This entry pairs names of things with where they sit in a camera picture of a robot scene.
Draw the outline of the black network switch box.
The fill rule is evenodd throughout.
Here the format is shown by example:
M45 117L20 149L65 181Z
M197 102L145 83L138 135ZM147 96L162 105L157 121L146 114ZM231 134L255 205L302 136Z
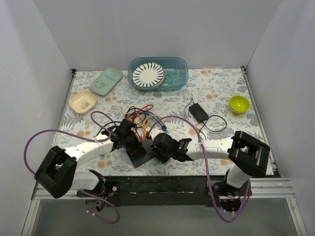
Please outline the black network switch box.
M152 140L145 140L144 142L131 143L126 147L133 166L140 167L151 159L155 158L155 153L151 150Z

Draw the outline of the black power adapter brick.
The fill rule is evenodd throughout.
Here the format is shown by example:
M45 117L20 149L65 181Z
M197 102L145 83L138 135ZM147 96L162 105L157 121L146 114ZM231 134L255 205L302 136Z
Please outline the black power adapter brick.
M203 123L209 118L209 115L198 103L189 106L189 112L192 114L192 116L196 119L198 123Z

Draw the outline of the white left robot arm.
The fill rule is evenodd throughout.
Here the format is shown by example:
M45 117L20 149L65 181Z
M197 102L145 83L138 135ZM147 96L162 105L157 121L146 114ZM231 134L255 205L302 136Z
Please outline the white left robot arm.
M100 155L121 148L125 149L134 167L145 163L147 151L136 136L135 128L134 122L123 119L113 132L99 134L92 142L67 148L52 147L35 172L35 180L55 199L69 190L85 190L96 196L103 195L106 190L105 177L97 171L82 172L78 168Z

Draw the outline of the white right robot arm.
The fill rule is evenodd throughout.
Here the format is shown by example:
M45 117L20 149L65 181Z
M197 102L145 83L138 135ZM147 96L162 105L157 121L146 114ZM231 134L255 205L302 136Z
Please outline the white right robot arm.
M267 174L270 147L244 131L236 131L231 138L198 141L191 138L176 140L153 129L151 150L161 162L170 158L180 162L199 159L230 160L235 166L228 170L225 182L239 189L250 178Z

